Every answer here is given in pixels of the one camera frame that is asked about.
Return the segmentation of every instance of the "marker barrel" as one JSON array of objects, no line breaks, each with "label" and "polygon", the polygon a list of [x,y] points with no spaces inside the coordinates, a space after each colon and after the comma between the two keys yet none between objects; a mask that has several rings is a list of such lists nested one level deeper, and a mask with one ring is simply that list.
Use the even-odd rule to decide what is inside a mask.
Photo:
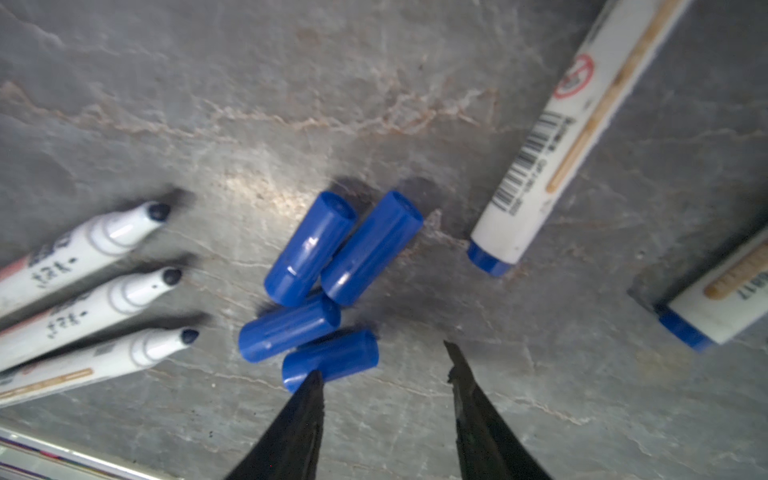
[{"label": "marker barrel", "polygon": [[661,324],[702,352],[768,313],[768,226],[661,309]]},{"label": "marker barrel", "polygon": [[339,305],[355,303],[423,224],[410,200],[387,193],[321,273],[323,291]]},{"label": "marker barrel", "polygon": [[369,330],[300,347],[283,360],[283,384],[289,392],[299,389],[313,370],[323,381],[340,379],[379,364],[379,345]]},{"label": "marker barrel", "polygon": [[197,338],[190,328],[146,329],[0,375],[0,408],[138,372]]},{"label": "marker barrel", "polygon": [[302,306],[277,310],[246,323],[237,345],[245,360],[256,363],[328,335],[340,324],[339,306],[319,294]]},{"label": "marker barrel", "polygon": [[170,207],[147,202],[100,215],[0,270],[0,316],[70,285],[133,250],[162,227]]},{"label": "marker barrel", "polygon": [[119,276],[0,332],[0,372],[144,311],[176,287],[181,271]]},{"label": "marker barrel", "polygon": [[606,2],[472,231],[469,259],[516,264],[692,0]]},{"label": "marker barrel", "polygon": [[343,198],[322,192],[264,279],[270,298],[284,306],[301,305],[356,221],[357,213]]}]

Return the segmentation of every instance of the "blue marker end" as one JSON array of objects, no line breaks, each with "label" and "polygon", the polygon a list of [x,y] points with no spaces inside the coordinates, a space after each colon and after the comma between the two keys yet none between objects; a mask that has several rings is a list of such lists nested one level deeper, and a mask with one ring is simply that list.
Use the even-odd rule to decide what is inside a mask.
[{"label": "blue marker end", "polygon": [[474,241],[469,244],[467,256],[472,263],[480,268],[480,270],[485,271],[491,276],[502,276],[512,268],[511,263],[502,262],[498,258],[492,256],[490,253],[478,247],[478,244]]},{"label": "blue marker end", "polygon": [[666,326],[683,343],[697,352],[703,352],[708,346],[714,344],[708,336],[704,335],[672,310],[666,309],[659,317],[659,322]]}]

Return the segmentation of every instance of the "marker cap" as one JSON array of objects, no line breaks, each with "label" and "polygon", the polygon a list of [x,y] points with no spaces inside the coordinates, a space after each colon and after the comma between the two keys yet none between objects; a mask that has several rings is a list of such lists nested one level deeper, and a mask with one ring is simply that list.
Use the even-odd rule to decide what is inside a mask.
[{"label": "marker cap", "polygon": [[283,384],[289,392],[299,389],[313,370],[323,381],[340,379],[379,364],[379,346],[369,330],[350,333],[325,342],[305,345],[283,360]]},{"label": "marker cap", "polygon": [[423,224],[416,207],[390,191],[321,273],[326,295],[340,305],[355,303]]},{"label": "marker cap", "polygon": [[300,305],[356,221],[357,213],[343,198],[322,192],[264,279],[270,298]]},{"label": "marker cap", "polygon": [[677,338],[683,340],[686,345],[697,352],[703,352],[708,346],[715,343],[672,310],[667,309],[663,312],[659,321]]},{"label": "marker cap", "polygon": [[240,330],[240,355],[256,363],[292,349],[339,328],[341,311],[323,294],[311,296],[303,305],[268,313]]},{"label": "marker cap", "polygon": [[482,248],[478,247],[478,244],[472,241],[469,244],[467,250],[467,256],[469,260],[486,273],[491,276],[502,276],[512,268],[511,263],[505,263],[498,258],[492,256]]}]

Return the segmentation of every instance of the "barcode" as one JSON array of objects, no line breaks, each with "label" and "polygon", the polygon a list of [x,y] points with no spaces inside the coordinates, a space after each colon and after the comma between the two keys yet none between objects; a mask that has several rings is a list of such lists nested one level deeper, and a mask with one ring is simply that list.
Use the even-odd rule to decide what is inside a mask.
[{"label": "barcode", "polygon": [[563,127],[572,122],[572,119],[551,111],[541,114],[491,199],[496,207],[503,211],[510,209],[523,191],[536,160],[547,146],[549,151],[554,150],[563,136]]}]

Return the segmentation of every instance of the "white marker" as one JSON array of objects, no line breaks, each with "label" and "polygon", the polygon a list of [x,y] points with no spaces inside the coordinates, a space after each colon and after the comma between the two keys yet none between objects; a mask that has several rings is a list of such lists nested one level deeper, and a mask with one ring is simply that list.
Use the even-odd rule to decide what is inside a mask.
[{"label": "white marker", "polygon": [[501,276],[520,260],[691,2],[607,2],[475,225],[475,265]]},{"label": "white marker", "polygon": [[170,207],[147,202],[99,215],[0,270],[0,316],[118,261],[162,227]]},{"label": "white marker", "polygon": [[176,287],[181,270],[119,276],[0,332],[0,372],[137,315]]},{"label": "white marker", "polygon": [[186,349],[198,331],[146,329],[0,375],[0,408],[151,368]]},{"label": "white marker", "polygon": [[768,313],[768,227],[686,288],[660,321],[696,351],[723,344]]}]

